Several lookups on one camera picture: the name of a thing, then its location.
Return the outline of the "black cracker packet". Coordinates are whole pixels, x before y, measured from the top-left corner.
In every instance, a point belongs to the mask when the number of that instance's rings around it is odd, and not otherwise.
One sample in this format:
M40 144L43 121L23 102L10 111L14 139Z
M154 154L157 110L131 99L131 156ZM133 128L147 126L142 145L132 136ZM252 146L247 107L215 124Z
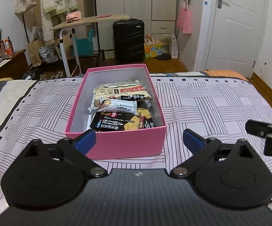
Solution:
M148 99L137 102L137 116L144 116L147 119L152 118L151 106L151 101Z
M133 131L153 127L152 118L117 112L98 112L90 125L97 132Z

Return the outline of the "small grey snack bar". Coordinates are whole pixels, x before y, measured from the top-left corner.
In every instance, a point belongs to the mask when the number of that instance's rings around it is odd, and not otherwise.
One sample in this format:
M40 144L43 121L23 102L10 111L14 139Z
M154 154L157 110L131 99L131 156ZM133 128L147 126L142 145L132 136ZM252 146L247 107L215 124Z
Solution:
M118 112L136 115L137 102L113 98L100 98L100 107L98 112Z

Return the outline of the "pink hanging bag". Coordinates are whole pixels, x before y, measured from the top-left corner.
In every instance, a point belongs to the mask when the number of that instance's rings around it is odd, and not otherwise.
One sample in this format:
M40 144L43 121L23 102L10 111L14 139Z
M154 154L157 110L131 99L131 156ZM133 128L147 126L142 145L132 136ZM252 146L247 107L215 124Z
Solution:
M192 34L193 32L193 13L189 10L189 5L186 2L181 4L176 25L184 34Z

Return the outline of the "wooden side table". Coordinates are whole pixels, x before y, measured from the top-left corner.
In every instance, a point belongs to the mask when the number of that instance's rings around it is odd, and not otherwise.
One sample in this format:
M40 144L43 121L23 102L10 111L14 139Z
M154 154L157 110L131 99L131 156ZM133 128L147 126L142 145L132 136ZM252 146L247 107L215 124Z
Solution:
M96 58L96 66L99 66L99 59L105 59L105 50L99 48L98 50L94 50L93 45L93 34L94 30L90 29L89 33L87 34L86 38L79 39L76 33L76 27L78 26L87 26L90 24L98 24L102 22L110 22L110 21L120 21L120 20L129 20L130 17L126 14L111 14L111 15L97 15L92 17L84 17L80 20L76 19L75 17L71 20L71 22L63 22L60 23L52 28L53 31L59 30L59 48L61 51L61 59L64 64L65 73L67 77L73 76L74 72L70 72L68 59L66 56L66 50L64 46L64 32L71 31L69 35L72 42L73 42L73 54L76 59L77 66L75 69L81 70L81 65L79 61L79 57L86 57L86 58Z

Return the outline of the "teal bag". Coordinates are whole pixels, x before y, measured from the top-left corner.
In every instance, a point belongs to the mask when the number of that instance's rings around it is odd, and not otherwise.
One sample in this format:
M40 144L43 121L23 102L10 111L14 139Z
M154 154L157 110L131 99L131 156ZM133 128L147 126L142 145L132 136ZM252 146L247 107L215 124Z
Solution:
M94 55L93 34L94 30L91 29L87 38L75 38L78 56L89 57Z

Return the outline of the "large cream snack bag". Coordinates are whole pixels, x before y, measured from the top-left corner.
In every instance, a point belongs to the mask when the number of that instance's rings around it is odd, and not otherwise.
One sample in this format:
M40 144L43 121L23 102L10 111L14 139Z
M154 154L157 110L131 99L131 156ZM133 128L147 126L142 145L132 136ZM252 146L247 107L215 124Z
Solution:
M95 88L93 94L95 106L98 106L100 99L103 98L137 102L152 99L146 88L138 80L103 84Z

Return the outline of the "white door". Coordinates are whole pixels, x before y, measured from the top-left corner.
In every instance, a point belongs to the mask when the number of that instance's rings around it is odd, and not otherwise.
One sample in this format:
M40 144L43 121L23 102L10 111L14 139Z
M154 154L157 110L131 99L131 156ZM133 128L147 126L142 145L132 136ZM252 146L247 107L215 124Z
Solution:
M253 72L265 0L216 0L207 70Z

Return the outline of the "colourful gift bag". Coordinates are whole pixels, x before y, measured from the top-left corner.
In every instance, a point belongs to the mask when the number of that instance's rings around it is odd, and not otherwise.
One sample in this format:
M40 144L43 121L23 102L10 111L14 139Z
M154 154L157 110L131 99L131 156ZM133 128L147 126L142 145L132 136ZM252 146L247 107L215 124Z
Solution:
M144 37L145 59L156 58L162 55L162 43L148 35Z

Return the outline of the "white wardrobe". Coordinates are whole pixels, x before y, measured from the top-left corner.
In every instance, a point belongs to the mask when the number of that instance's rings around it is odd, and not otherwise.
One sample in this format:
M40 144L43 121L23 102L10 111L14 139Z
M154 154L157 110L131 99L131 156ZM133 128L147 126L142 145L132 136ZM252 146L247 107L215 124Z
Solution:
M146 35L167 44L166 37L174 33L176 0L95 0L96 14L126 14L144 22Z

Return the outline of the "black suitcase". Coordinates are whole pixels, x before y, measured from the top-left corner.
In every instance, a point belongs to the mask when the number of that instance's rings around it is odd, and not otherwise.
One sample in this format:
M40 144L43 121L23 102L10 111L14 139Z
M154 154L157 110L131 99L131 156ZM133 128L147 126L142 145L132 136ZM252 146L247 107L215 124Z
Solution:
M120 20L114 22L112 28L116 62L118 64L143 62L144 22L139 19Z

